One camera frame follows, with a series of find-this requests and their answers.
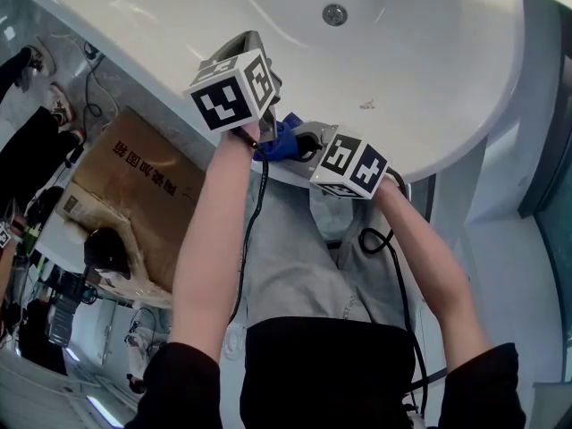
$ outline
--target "person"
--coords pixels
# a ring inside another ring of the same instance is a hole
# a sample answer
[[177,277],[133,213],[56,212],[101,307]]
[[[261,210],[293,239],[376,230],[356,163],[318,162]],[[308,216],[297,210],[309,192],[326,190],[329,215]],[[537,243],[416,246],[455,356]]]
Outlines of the person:
[[[245,129],[258,138],[255,123]],[[252,156],[223,134],[181,246],[169,343],[148,366],[147,392],[126,428],[222,427],[219,361],[237,294]],[[442,331],[448,376],[439,427],[524,427],[515,346],[492,347],[457,260],[384,178],[373,201],[357,205],[335,263],[307,189],[268,181],[245,277],[247,428],[411,427],[402,402],[416,362],[395,271],[386,250],[366,256],[358,245],[365,227],[386,234],[390,226]]]
[[[29,87],[30,71],[43,76],[55,72],[54,59],[38,40],[0,66],[0,102],[13,85],[22,92]],[[0,151],[3,167],[3,188],[0,189],[0,215],[15,200],[21,212],[39,189],[54,175],[65,157],[83,145],[83,130],[59,131],[75,119],[70,101],[54,82],[46,93],[48,108],[40,106],[28,121],[12,136]]]

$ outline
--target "white cable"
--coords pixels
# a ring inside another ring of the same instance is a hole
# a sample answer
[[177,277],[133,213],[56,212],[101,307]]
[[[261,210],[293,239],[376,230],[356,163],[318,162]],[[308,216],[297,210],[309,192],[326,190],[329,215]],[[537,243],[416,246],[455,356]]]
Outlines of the white cable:
[[[93,65],[91,64],[91,62],[89,61],[88,57],[86,56],[85,51],[83,50],[83,48],[80,46],[80,44],[72,37],[72,35],[50,35],[50,37],[52,38],[65,38],[68,41],[71,41],[81,52],[81,55],[83,56],[83,58],[86,60],[86,62],[89,65],[89,69],[91,70],[91,68],[93,67]],[[109,92],[107,92],[107,90],[99,83],[99,80],[97,79],[96,74],[92,74],[91,77],[93,78],[93,81],[97,84],[97,86],[99,87],[99,89],[106,94],[109,97],[109,100],[114,104],[114,110],[115,110],[115,117],[116,118],[119,115],[119,106],[117,105],[117,102],[115,102],[115,99],[113,97],[111,97],[111,94]]]

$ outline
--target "cardboard box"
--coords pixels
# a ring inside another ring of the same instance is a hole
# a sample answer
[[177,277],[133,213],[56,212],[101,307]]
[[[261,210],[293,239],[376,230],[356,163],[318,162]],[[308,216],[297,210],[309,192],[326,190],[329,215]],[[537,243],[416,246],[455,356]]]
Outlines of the cardboard box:
[[132,276],[112,292],[157,302],[169,299],[179,248],[204,179],[189,159],[127,110],[84,157],[57,213],[88,231],[114,227]]

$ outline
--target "blue object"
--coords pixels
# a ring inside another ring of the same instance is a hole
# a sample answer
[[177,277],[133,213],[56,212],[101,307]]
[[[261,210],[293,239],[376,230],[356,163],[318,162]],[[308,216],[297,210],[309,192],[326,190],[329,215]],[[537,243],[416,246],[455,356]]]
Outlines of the blue object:
[[[276,123],[278,138],[260,145],[266,153],[268,162],[276,162],[299,156],[298,142],[292,130],[296,129],[302,122],[297,115],[290,113],[284,118],[284,121],[278,121]],[[257,153],[254,154],[254,160],[260,161],[260,156]]]

